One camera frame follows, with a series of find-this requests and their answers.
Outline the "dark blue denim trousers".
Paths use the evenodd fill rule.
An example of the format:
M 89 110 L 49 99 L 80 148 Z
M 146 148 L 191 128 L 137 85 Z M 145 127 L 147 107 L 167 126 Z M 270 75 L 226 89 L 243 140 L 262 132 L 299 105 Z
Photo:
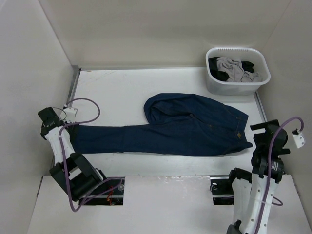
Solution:
M 78 125 L 71 133 L 76 152 L 219 156 L 251 148 L 244 112 L 196 94 L 162 93 L 144 104 L 146 125 Z

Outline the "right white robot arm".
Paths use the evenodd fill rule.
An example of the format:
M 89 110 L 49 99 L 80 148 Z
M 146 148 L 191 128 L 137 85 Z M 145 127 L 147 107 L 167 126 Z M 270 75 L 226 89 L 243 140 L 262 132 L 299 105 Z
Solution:
M 234 168 L 226 180 L 227 189 L 234 193 L 234 217 L 229 234 L 265 234 L 270 209 L 285 167 L 281 155 L 289 154 L 284 146 L 288 134 L 280 128 L 278 120 L 251 126 L 251 130 L 263 129 L 253 139 L 256 149 L 251 159 L 252 171 Z

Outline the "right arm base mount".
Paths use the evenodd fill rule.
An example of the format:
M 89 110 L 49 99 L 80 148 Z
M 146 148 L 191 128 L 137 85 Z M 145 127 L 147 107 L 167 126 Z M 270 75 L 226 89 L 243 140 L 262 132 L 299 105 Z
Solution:
M 229 183 L 228 175 L 216 175 L 210 177 L 210 191 L 214 205 L 233 205 L 234 192 Z

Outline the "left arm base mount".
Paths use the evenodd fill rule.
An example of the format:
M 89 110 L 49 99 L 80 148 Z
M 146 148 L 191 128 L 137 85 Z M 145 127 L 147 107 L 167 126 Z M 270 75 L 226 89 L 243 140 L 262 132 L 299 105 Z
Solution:
M 117 177 L 109 180 L 94 189 L 83 202 L 84 198 L 78 201 L 83 206 L 120 206 L 123 205 L 125 192 L 125 177 Z

